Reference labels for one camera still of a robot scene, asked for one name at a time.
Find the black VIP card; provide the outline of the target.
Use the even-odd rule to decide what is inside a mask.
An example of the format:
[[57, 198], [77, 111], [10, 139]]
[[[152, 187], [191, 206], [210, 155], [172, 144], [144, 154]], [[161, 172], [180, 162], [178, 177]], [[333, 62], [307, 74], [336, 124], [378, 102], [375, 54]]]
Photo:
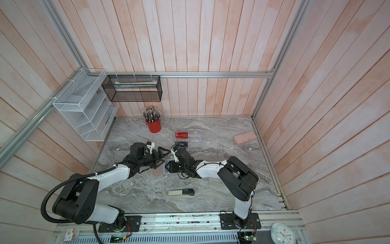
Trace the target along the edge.
[[188, 142], [187, 141], [176, 141], [175, 145], [178, 148], [188, 148]]

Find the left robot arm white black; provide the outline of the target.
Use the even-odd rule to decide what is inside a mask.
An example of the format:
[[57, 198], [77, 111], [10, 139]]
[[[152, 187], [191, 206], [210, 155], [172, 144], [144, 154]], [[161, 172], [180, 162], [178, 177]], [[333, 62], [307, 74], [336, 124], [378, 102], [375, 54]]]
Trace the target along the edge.
[[142, 173], [141, 168], [156, 169], [162, 165], [170, 150], [154, 146], [152, 142], [134, 143], [130, 153], [112, 167], [86, 175], [72, 175], [45, 196], [41, 204], [42, 217], [56, 224], [104, 223], [115, 229], [123, 229], [127, 221], [124, 211], [97, 204], [97, 195], [115, 183]]

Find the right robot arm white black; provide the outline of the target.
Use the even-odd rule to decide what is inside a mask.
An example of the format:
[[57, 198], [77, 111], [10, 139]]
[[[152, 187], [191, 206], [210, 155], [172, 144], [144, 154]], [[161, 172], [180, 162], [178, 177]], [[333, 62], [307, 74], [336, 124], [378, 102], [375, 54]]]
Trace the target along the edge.
[[235, 156], [219, 162], [195, 160], [185, 148], [172, 150], [174, 160], [165, 165], [169, 173], [194, 179], [220, 179], [235, 197], [235, 208], [230, 219], [241, 228], [246, 225], [259, 177]]

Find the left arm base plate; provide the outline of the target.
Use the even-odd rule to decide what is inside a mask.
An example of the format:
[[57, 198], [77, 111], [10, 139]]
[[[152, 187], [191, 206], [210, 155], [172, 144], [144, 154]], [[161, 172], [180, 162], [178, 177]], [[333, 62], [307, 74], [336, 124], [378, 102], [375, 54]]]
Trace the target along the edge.
[[141, 216], [121, 216], [112, 224], [101, 223], [99, 233], [135, 233], [140, 229]]

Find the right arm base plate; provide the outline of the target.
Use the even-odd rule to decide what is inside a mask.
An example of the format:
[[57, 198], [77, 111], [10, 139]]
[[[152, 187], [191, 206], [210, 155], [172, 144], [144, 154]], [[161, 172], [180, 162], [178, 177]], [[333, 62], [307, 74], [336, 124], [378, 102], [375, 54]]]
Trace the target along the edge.
[[234, 213], [220, 212], [220, 226], [222, 230], [233, 229], [261, 229], [260, 218], [257, 213], [249, 213], [246, 219], [241, 219]]

